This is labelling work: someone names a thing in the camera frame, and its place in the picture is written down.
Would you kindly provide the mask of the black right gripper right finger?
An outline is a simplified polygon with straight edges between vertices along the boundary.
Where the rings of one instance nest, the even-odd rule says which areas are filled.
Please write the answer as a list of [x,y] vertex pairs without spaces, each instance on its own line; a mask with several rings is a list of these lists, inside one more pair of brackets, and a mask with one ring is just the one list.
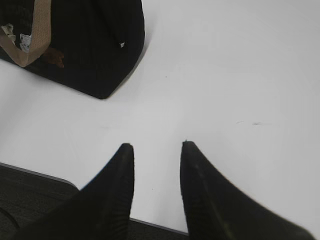
[[180,189],[191,240],[312,240],[303,227],[254,201],[184,141]]

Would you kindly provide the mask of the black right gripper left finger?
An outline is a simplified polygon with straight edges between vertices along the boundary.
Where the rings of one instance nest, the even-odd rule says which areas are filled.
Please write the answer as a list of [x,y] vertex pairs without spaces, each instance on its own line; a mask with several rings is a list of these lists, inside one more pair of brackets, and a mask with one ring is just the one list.
[[134,149],[123,143],[71,199],[19,230],[16,240],[125,240],[134,195]]

